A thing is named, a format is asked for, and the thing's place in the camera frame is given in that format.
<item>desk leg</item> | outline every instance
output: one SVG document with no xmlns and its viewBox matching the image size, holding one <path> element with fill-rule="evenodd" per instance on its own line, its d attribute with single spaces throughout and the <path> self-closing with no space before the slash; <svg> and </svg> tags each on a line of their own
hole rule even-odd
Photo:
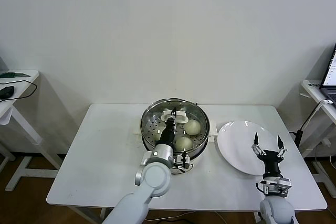
<svg viewBox="0 0 336 224">
<path fill-rule="evenodd" d="M 72 211 L 81 215 L 84 219 L 88 220 L 92 224 L 101 224 L 103 220 L 92 212 L 89 208 L 86 207 L 68 207 Z"/>
<path fill-rule="evenodd" d="M 20 114 L 20 112 L 13 107 L 12 117 L 21 125 L 21 127 L 28 133 L 31 139 L 30 142 L 35 145 L 42 155 L 55 166 L 56 169 L 59 169 L 62 164 L 62 159 L 54 153 L 48 143 L 34 130 L 34 128 L 27 122 L 27 120 Z"/>
<path fill-rule="evenodd" d="M 336 187 L 329 176 L 327 176 L 327 172 L 324 170 L 322 164 L 320 162 L 312 162 L 312 164 L 315 170 L 318 172 L 317 174 L 313 174 L 316 183 L 324 183 L 328 192 L 330 193 L 330 196 L 336 198 Z"/>
<path fill-rule="evenodd" d="M 8 182 L 5 191 L 13 191 L 22 177 L 33 178 L 56 178 L 58 170 L 49 169 L 29 169 L 27 168 L 32 157 L 24 157 L 12 178 Z"/>
<path fill-rule="evenodd" d="M 4 169 L 5 165 L 8 163 L 8 161 L 14 161 L 15 156 L 10 153 L 9 150 L 7 150 L 1 143 L 0 143 L 0 153 L 5 156 L 5 159 L 0 164 L 0 172 Z"/>
<path fill-rule="evenodd" d="M 336 127 L 329 119 L 322 124 L 299 146 L 299 151 L 303 158 L 309 153 Z"/>
</svg>

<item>white desk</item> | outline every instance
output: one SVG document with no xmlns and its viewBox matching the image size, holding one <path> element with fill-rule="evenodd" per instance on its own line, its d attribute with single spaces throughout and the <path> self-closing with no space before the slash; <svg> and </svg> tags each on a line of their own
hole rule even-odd
<svg viewBox="0 0 336 224">
<path fill-rule="evenodd" d="M 319 103 L 320 101 L 326 99 L 324 94 L 320 91 L 320 83 L 321 81 L 303 81 L 302 86 L 311 96 L 311 98 Z M 329 121 L 322 121 L 318 128 L 307 137 L 307 139 L 299 146 L 300 152 L 303 157 L 306 157 L 310 152 L 314 150 L 314 148 L 321 143 L 321 141 L 328 137 L 329 133 L 334 130 L 336 127 L 336 108 L 332 104 L 324 105 L 321 108 L 326 115 L 329 117 Z M 331 197 L 336 198 L 336 187 L 333 182 L 330 180 L 328 176 L 326 176 L 327 172 L 324 170 L 322 164 L 320 162 L 312 162 L 315 170 L 318 172 L 317 174 L 313 174 L 314 179 L 317 183 L 324 183 L 327 190 L 329 191 Z"/>
<path fill-rule="evenodd" d="M 15 78 L 1 78 L 0 83 L 8 83 L 13 81 L 27 80 L 29 82 L 34 82 L 39 76 L 39 72 L 36 70 L 6 70 L 0 71 L 4 72 L 19 72 L 25 73 L 30 77 L 15 77 Z M 11 84 L 0 84 L 0 89 L 6 86 L 14 86 L 14 94 L 11 98 L 20 97 L 26 89 L 30 86 L 28 82 L 19 82 Z M 25 120 L 25 118 L 19 113 L 19 111 L 13 106 L 16 100 L 9 100 L 0 102 L 0 118 L 6 113 L 9 113 L 19 125 L 28 133 L 30 142 L 56 167 L 59 168 L 62 160 L 54 153 L 50 148 L 48 143 L 46 143 L 43 138 L 33 129 L 33 127 Z M 0 171 L 5 166 L 8 160 L 13 160 L 15 157 L 6 148 L 0 144 L 0 153 L 2 153 L 6 158 L 5 162 L 0 165 Z M 29 164 L 31 157 L 25 157 L 19 168 L 16 170 L 8 185 L 6 186 L 6 191 L 14 190 L 16 184 L 21 177 L 47 177 L 54 178 L 57 174 L 57 170 L 42 170 L 42 169 L 26 169 Z"/>
<path fill-rule="evenodd" d="M 77 207 L 114 207 L 125 194 L 135 191 L 134 176 L 145 148 L 141 137 L 133 132 L 147 107 L 93 104 L 50 189 L 47 202 Z M 217 129 L 232 120 L 246 120 L 260 124 L 274 136 L 280 135 L 288 148 L 280 170 L 284 177 L 292 180 L 288 201 L 295 210 L 326 209 L 324 197 L 274 107 L 201 107 L 210 120 L 216 121 Z M 195 168 L 173 176 L 169 192 L 154 198 L 150 208 L 258 211 L 263 199 L 256 189 L 256 182 L 260 180 L 261 176 L 250 176 L 233 168 L 217 150 L 216 142 L 208 143 Z"/>
</svg>

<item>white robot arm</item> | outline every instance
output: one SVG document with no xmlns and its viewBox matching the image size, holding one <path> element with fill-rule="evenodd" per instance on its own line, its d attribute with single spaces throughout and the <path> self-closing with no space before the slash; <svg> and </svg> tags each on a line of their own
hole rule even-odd
<svg viewBox="0 0 336 224">
<path fill-rule="evenodd" d="M 291 187 L 289 178 L 283 178 L 279 170 L 279 163 L 284 160 L 286 152 L 283 142 L 278 136 L 279 152 L 263 150 L 259 146 L 258 134 L 256 133 L 252 149 L 258 159 L 265 165 L 265 173 L 262 184 L 263 189 L 257 189 L 265 195 L 265 199 L 260 203 L 260 213 L 266 224 L 298 224 L 295 217 L 294 207 L 285 200 L 288 189 Z"/>
<path fill-rule="evenodd" d="M 148 204 L 153 197 L 164 195 L 170 188 L 171 171 L 169 168 L 188 169 L 189 156 L 184 152 L 176 160 L 173 156 L 173 140 L 176 130 L 176 108 L 167 119 L 166 128 L 162 131 L 155 149 L 146 152 L 135 175 L 138 189 L 123 197 L 103 224 L 140 224 L 148 213 Z"/>
<path fill-rule="evenodd" d="M 147 165 L 141 183 L 133 194 L 123 197 L 103 223 L 141 224 L 148 214 L 148 203 L 152 197 L 164 195 L 170 187 L 171 172 L 159 162 Z"/>
</svg>

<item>black cable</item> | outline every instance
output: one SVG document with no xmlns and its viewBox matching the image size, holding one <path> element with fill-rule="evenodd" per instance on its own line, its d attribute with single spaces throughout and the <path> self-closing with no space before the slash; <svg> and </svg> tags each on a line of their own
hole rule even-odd
<svg viewBox="0 0 336 224">
<path fill-rule="evenodd" d="M 265 194 L 264 191 L 259 188 L 258 183 L 256 183 L 256 187 L 257 187 L 259 192 L 261 192 L 262 194 Z"/>
<path fill-rule="evenodd" d="M 320 101 L 320 102 L 315 106 L 315 108 L 312 110 L 312 112 L 309 114 L 309 116 L 307 117 L 307 119 L 305 120 L 305 122 L 303 123 L 303 125 L 302 125 L 301 128 L 300 128 L 301 131 L 302 131 L 303 126 L 307 123 L 307 121 L 309 120 L 309 118 L 311 117 L 311 115 L 313 115 L 315 109 L 318 107 L 318 105 L 320 105 L 321 102 L 323 102 L 323 100 Z"/>
<path fill-rule="evenodd" d="M 162 222 L 170 222 L 170 223 L 173 223 L 173 222 L 178 222 L 178 221 L 186 221 L 190 224 L 195 224 L 187 219 L 178 219 L 178 220 L 160 220 L 159 222 L 157 222 L 156 224 L 159 224 L 159 223 L 162 223 Z"/>
<path fill-rule="evenodd" d="M 27 81 L 27 80 L 11 81 L 11 82 L 5 82 L 5 83 L 0 83 L 0 84 L 1 84 L 1 85 L 7 85 L 7 84 L 11 84 L 11 83 L 18 83 L 18 82 L 28 82 L 28 83 L 34 85 L 35 88 L 34 88 L 34 90 L 33 90 L 29 95 L 26 95 L 26 96 L 24 96 L 24 97 L 16 97 L 16 98 L 3 99 L 3 100 L 1 100 L 0 102 L 9 101 L 9 100 L 18 100 L 18 99 L 27 98 L 27 97 L 32 96 L 32 95 L 35 93 L 35 91 L 37 90 L 37 85 L 34 84 L 34 83 L 32 83 L 32 82 L 30 82 L 30 81 Z"/>
</svg>

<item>white plate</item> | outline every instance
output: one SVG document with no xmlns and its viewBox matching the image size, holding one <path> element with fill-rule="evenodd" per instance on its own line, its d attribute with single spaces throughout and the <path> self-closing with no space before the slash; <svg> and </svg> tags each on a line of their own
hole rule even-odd
<svg viewBox="0 0 336 224">
<path fill-rule="evenodd" d="M 252 150 L 256 132 L 261 148 L 279 150 L 276 136 L 260 125 L 248 121 L 225 124 L 218 133 L 217 142 L 221 154 L 234 168 L 243 173 L 262 175 L 265 173 L 264 163 Z"/>
</svg>

